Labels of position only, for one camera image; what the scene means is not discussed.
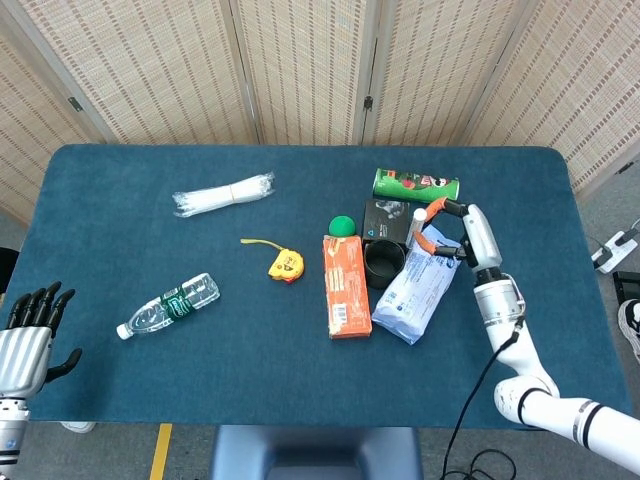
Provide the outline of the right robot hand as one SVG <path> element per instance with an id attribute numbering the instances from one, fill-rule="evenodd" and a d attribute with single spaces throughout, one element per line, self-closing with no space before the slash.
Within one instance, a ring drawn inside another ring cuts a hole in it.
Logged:
<path id="1" fill-rule="evenodd" d="M 462 219 L 465 234 L 460 246 L 437 245 L 425 239 L 419 232 L 412 234 L 415 243 L 431 255 L 464 260 L 477 275 L 480 283 L 501 278 L 502 256 L 489 222 L 479 207 L 441 197 L 427 207 L 426 222 L 430 223 L 440 212 Z"/>

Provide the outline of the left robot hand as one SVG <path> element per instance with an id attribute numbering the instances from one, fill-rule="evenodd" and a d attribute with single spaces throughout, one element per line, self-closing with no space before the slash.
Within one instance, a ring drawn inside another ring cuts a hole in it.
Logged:
<path id="1" fill-rule="evenodd" d="M 42 387 L 68 375 L 79 363 L 82 350 L 74 349 L 65 362 L 50 364 L 61 320 L 75 291 L 60 292 L 54 282 L 20 296 L 9 310 L 1 330 L 1 397 L 27 400 Z"/>

